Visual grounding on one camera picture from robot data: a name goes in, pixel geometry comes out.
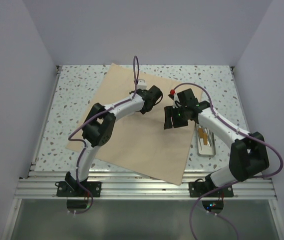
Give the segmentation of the steel instrument tray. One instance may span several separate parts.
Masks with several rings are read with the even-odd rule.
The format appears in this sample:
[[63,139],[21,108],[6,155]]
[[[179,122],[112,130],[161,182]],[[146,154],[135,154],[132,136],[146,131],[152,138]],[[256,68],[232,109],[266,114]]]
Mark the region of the steel instrument tray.
[[214,134],[199,124],[196,124],[196,144],[198,156],[211,158],[216,155]]

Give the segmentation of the brown bandage strip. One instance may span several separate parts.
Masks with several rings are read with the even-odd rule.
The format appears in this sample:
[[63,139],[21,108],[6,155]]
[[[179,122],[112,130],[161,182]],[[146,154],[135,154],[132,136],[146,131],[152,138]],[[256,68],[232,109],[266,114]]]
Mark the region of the brown bandage strip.
[[203,144],[206,146],[208,144],[208,136],[206,133],[204,133],[204,138],[202,138]]
[[201,139],[204,138],[204,131],[203,131],[202,128],[198,128],[198,135],[199,135],[199,137],[200,137]]

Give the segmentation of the steel surgical scissors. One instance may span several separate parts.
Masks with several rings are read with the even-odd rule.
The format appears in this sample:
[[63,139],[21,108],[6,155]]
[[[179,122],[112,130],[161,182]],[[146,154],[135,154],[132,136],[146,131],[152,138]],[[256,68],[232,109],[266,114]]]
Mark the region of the steel surgical scissors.
[[207,135],[207,146],[213,148],[214,137],[212,136],[211,131],[208,128],[204,128],[204,132]]

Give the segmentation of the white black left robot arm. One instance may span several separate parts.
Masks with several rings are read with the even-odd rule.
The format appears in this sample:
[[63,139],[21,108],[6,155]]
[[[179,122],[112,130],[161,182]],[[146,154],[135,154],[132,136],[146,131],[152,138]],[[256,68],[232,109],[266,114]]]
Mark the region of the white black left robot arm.
[[84,123],[68,138],[71,142],[83,142],[75,169],[65,176],[69,192],[77,197],[84,194],[84,182],[88,178],[92,161],[99,149],[110,140],[115,123],[135,112],[150,112],[162,98],[161,90],[153,85],[150,89],[135,89],[120,101],[107,105],[96,103],[92,106]]

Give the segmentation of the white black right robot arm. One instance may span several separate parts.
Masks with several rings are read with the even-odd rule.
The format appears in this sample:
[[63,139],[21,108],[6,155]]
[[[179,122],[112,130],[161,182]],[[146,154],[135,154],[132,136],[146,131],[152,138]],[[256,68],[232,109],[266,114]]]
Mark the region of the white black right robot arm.
[[181,92],[172,89],[169,98],[173,105],[164,108],[164,129],[186,127],[189,121],[194,121],[212,131],[230,148],[228,165],[195,184],[200,194],[216,196],[222,191],[222,186],[243,182],[269,167],[266,146],[262,143],[264,137],[259,132],[249,133],[235,128],[226,118],[218,116],[209,102],[199,102],[190,88]]

